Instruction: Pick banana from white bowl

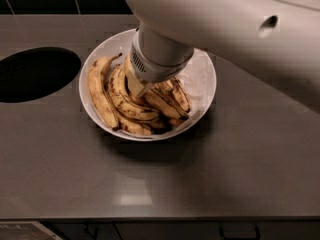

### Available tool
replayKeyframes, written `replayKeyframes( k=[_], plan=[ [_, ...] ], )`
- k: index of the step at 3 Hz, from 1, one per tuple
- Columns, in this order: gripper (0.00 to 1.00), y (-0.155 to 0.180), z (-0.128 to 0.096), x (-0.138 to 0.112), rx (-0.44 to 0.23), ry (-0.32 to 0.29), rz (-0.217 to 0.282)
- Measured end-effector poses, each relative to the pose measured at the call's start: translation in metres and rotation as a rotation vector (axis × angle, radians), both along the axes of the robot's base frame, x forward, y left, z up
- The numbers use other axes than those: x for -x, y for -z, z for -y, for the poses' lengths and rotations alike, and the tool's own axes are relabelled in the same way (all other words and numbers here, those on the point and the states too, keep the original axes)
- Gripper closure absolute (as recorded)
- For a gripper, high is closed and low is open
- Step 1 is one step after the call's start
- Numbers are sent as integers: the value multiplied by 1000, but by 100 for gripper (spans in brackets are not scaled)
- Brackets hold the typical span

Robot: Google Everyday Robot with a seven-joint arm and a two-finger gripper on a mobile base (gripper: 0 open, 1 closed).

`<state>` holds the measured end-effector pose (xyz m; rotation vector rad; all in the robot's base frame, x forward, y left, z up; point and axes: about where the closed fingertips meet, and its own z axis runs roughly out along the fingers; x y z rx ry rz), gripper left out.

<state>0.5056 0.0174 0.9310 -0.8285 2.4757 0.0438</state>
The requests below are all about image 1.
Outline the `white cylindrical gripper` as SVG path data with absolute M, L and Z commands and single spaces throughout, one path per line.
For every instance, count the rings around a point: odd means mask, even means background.
M 152 86 L 180 73 L 190 61 L 194 49 L 169 39 L 144 23 L 132 39 L 130 61 L 126 67 L 129 91 L 140 98 Z

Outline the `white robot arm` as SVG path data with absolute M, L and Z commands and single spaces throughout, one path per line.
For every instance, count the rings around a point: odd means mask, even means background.
M 125 0 L 136 74 L 160 82 L 198 48 L 320 111 L 320 0 Z

